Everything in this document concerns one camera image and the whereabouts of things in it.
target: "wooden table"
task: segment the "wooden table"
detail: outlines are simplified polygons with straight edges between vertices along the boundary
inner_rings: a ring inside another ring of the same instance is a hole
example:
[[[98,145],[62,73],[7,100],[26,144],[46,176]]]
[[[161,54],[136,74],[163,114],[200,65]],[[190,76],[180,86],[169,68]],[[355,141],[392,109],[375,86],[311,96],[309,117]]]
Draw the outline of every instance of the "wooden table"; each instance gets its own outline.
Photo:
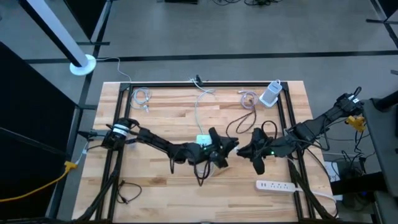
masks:
[[[312,119],[307,94],[303,82],[288,82],[294,114],[297,122]],[[107,129],[112,124],[120,83],[104,83],[93,128]],[[240,105],[238,90],[254,90],[259,95],[264,88],[222,87],[216,88],[215,96],[206,95],[199,102],[198,115],[207,131],[215,127],[218,134],[225,136],[228,123],[248,113]],[[151,88],[152,98],[149,113],[144,110],[131,110],[130,117],[137,119],[141,126],[174,143],[195,142],[200,130],[195,122],[194,104],[201,93],[192,88]],[[285,97],[282,97],[285,117],[288,118]],[[278,109],[274,106],[265,109],[260,103],[256,106],[259,127],[265,120],[273,120],[282,135]],[[241,127],[248,127],[249,118]],[[236,124],[229,129],[231,136],[239,138],[240,146],[245,146],[251,138],[251,131],[235,133]],[[274,134],[271,124],[266,125],[266,133]],[[94,141],[90,145],[100,144]],[[323,161],[319,149],[310,150]],[[79,217],[93,201],[100,190],[106,150],[96,148],[86,157],[73,218]],[[316,160],[306,153],[304,156],[307,174],[312,190],[331,195],[328,177]],[[170,173],[169,158],[154,148],[143,144],[126,146],[124,150],[121,179],[142,186],[142,194],[125,204],[116,204],[114,222],[289,222],[296,221],[297,215],[292,195],[258,192],[254,190],[256,180],[290,182],[287,159],[267,157],[266,172],[257,175],[249,159],[238,157],[234,151],[228,157],[229,167],[217,169],[212,177],[198,186],[193,175],[193,167],[188,164],[175,165],[175,173]],[[132,197],[138,190],[125,185],[122,194]],[[103,216],[108,211],[110,191],[105,200]],[[303,212],[308,216],[303,195]],[[329,199],[318,197],[330,213],[335,213],[335,204]]]

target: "gray floor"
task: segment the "gray floor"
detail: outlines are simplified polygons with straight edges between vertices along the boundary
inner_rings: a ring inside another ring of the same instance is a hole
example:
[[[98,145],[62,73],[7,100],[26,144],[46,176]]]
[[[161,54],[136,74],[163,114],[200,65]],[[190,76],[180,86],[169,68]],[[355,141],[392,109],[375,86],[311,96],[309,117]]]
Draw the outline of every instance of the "gray floor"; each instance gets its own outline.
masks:
[[[48,0],[50,7],[77,41],[86,41],[63,1]],[[63,58],[40,28],[16,1],[0,2],[0,41],[22,58]],[[113,3],[100,57],[246,54],[273,52],[327,52],[349,50],[396,50],[369,1],[284,0],[270,7],[249,7],[243,2],[217,6],[165,4],[155,0],[120,0]],[[92,47],[82,47],[91,54]],[[196,74],[207,80],[304,80],[314,116],[330,108],[344,92],[361,86],[360,98],[384,96],[398,87],[398,56],[276,58],[244,60],[187,60],[169,62],[123,62],[121,70],[134,81],[180,81]],[[84,77],[74,77],[68,64],[32,65],[73,101],[78,101]],[[103,82],[127,81],[117,63],[99,63],[91,82],[87,103],[97,104]],[[81,129],[88,130],[95,113],[85,113]],[[337,124],[331,138],[354,138],[352,128]],[[84,145],[78,139],[74,158]],[[331,153],[353,154],[353,142],[331,142]],[[361,149],[371,154],[370,139]],[[326,160],[339,155],[325,154]],[[366,163],[369,172],[379,171],[376,157]],[[68,176],[60,218],[69,219],[75,203],[81,168]],[[341,209],[345,220],[370,221],[368,215]]]

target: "pole base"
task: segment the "pole base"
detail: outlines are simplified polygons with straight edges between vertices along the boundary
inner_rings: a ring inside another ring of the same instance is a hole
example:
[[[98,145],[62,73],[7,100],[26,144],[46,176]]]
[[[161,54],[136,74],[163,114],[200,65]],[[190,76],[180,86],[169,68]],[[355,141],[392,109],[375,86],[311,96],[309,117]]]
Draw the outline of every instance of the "pole base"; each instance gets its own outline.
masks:
[[[86,54],[88,63],[84,67],[76,67],[74,64],[69,65],[70,72],[74,75],[82,76],[82,75],[87,75],[90,72],[92,72],[97,64],[97,60],[92,56]]]

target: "white charger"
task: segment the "white charger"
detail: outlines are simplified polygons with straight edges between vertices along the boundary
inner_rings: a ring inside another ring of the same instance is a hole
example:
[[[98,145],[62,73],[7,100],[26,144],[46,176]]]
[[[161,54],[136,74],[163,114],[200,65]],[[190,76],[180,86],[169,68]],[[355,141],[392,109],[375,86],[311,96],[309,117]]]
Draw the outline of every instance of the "white charger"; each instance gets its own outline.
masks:
[[[280,80],[272,81],[265,92],[260,96],[261,103],[266,107],[271,108],[278,101],[280,91],[282,91]]]

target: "power strip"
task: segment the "power strip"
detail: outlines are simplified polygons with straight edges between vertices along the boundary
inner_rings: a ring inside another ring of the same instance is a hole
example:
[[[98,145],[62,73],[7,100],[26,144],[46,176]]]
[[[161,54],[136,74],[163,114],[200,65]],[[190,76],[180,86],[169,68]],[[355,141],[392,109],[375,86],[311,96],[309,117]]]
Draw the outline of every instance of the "power strip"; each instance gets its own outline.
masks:
[[[266,192],[294,193],[296,191],[296,186],[293,183],[288,182],[257,180],[256,190]]]

